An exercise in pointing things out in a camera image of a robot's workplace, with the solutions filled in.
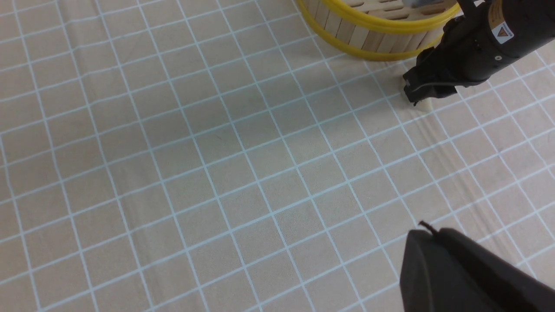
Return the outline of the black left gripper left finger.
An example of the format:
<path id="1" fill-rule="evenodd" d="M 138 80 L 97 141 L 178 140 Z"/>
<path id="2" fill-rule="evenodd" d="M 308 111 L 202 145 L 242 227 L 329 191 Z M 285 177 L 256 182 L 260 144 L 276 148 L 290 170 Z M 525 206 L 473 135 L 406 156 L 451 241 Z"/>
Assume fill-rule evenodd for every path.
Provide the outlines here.
<path id="1" fill-rule="evenodd" d="M 406 312 L 552 312 L 553 288 L 456 229 L 408 232 L 400 274 Z"/>

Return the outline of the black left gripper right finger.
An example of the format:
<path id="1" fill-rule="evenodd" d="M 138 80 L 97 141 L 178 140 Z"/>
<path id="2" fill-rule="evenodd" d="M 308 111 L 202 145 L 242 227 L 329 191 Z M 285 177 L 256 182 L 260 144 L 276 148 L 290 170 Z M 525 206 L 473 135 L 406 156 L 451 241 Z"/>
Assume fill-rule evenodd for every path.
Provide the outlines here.
<path id="1" fill-rule="evenodd" d="M 418 54 L 404 73 L 409 103 L 456 94 L 457 87 L 477 86 L 554 40 L 552 0 L 460 0 L 462 16 L 449 20 L 434 47 Z"/>

